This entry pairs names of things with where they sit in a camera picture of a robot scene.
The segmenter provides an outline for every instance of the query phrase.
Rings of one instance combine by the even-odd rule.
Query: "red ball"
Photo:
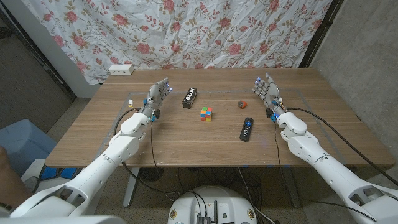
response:
[[[239,102],[238,102],[238,107],[241,109],[245,108],[247,105],[248,104],[243,100],[239,100]]]

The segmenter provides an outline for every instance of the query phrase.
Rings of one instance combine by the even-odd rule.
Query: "remote control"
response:
[[[240,139],[242,141],[249,141],[250,133],[253,127],[253,119],[252,118],[246,118],[243,123]]]

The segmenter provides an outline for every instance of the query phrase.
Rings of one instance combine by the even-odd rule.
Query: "floral curtain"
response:
[[[331,0],[22,0],[89,84],[135,69],[297,67]]]

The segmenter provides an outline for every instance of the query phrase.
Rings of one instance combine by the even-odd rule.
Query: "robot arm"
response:
[[[91,200],[105,184],[115,168],[132,157],[144,139],[143,129],[155,116],[162,101],[171,92],[169,80],[157,82],[150,88],[146,104],[139,113],[123,122],[121,130],[110,140],[109,147],[73,180],[36,193],[12,214],[15,217],[73,217],[84,215]]]
[[[282,98],[273,79],[267,74],[268,82],[258,78],[253,92],[264,100],[273,122],[277,122],[283,140],[289,151],[309,163],[322,176],[348,207],[358,223],[395,223],[398,218],[398,191],[372,184],[360,179],[343,164],[330,156],[320,145],[318,139],[307,131],[307,125],[282,104]]]

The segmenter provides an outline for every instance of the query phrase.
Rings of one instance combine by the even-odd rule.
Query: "power strip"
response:
[[[134,67],[132,65],[112,65],[109,71],[111,75],[131,75]]]

